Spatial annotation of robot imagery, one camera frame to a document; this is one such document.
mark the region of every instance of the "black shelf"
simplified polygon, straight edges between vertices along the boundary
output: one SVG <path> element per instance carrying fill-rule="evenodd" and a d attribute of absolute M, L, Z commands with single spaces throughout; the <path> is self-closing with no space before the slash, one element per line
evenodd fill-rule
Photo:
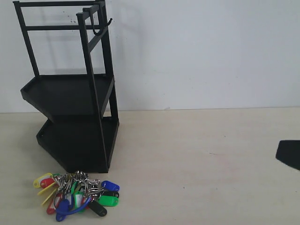
<path fill-rule="evenodd" d="M 119 121 L 104 117 L 102 127 L 106 160 L 110 165 Z M 47 120 L 37 134 L 37 142 L 67 172 L 76 171 L 80 167 L 85 172 L 106 173 L 106 166 L 98 161 L 97 152 L 103 149 L 101 149 L 97 130 L 96 124 L 92 122 L 52 123 Z"/>
<path fill-rule="evenodd" d="M 97 99 L 104 115 L 114 79 L 95 74 Z M 24 100 L 52 122 L 93 120 L 93 104 L 87 75 L 41 75 L 21 89 Z"/>
<path fill-rule="evenodd" d="M 32 65 L 34 78 L 22 89 L 24 100 L 47 118 L 37 134 L 37 142 L 66 171 L 107 173 L 119 127 L 105 0 L 88 1 L 14 1 L 15 10 Z M 23 7 L 89 6 L 77 13 L 76 25 L 27 26 Z M 94 24 L 93 14 L 98 22 Z M 29 32 L 79 30 L 86 74 L 40 75 Z M 88 41 L 87 30 L 94 36 Z M 105 73 L 94 74 L 90 53 L 101 42 Z M 104 117 L 107 104 L 110 117 Z"/>

